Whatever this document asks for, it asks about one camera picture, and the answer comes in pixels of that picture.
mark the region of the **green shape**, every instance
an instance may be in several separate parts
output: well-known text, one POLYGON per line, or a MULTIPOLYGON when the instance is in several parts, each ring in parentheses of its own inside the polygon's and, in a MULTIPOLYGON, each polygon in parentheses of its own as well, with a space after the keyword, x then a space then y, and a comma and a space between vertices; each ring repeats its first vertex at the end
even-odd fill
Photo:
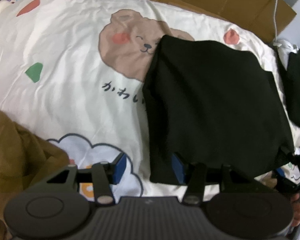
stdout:
POLYGON ((33 64, 26 71, 26 75, 34 82, 37 83, 40 80, 40 74, 42 71, 43 65, 39 62, 33 64))

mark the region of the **bed sheet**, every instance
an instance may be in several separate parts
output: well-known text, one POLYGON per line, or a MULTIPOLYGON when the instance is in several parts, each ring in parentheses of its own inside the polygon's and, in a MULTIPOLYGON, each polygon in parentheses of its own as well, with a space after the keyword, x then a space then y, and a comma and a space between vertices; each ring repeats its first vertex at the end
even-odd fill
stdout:
MULTIPOLYGON (((141 88, 164 34, 251 51, 274 73, 284 102, 274 51, 232 23, 149 0, 19 0, 0 14, 0 110, 64 149, 79 168, 126 153, 116 200, 181 197, 185 187, 149 181, 141 88)), ((290 127, 300 147, 300 128, 290 127)), ((80 192, 93 200, 91 184, 80 192)), ((205 199, 217 192, 207 187, 205 199)))

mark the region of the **white cable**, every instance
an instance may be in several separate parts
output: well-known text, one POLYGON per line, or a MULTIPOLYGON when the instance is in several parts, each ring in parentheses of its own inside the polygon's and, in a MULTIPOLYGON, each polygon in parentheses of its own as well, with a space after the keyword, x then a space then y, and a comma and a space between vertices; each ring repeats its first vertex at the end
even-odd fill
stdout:
POLYGON ((276 21, 275 21, 275 14, 277 13, 277 6, 278 6, 278 0, 275 0, 275 4, 274 4, 274 12, 273 12, 274 42, 275 42, 275 43, 277 43, 277 36, 278 36, 277 23, 276 23, 276 21))

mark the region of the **black fabric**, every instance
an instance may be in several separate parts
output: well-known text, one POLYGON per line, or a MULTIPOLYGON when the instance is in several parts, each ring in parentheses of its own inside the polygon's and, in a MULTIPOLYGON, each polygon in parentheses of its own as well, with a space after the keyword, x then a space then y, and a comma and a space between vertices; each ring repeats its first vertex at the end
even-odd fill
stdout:
POLYGON ((152 182, 178 182, 171 155, 255 177, 294 151, 274 77, 248 51, 164 36, 143 86, 152 182))
POLYGON ((289 119, 300 127, 300 51, 289 54, 287 70, 278 60, 289 119))

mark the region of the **round knob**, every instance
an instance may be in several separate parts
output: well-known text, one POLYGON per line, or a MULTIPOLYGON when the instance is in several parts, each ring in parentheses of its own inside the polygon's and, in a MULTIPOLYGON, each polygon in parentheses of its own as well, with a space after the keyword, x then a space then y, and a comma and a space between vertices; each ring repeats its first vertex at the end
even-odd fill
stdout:
POLYGON ((243 239, 284 235, 293 220, 292 207, 280 193, 220 193, 206 208, 213 225, 243 239))
POLYGON ((89 202, 77 192, 23 192, 7 204, 4 219, 13 236, 48 239, 74 231, 89 214, 89 202))

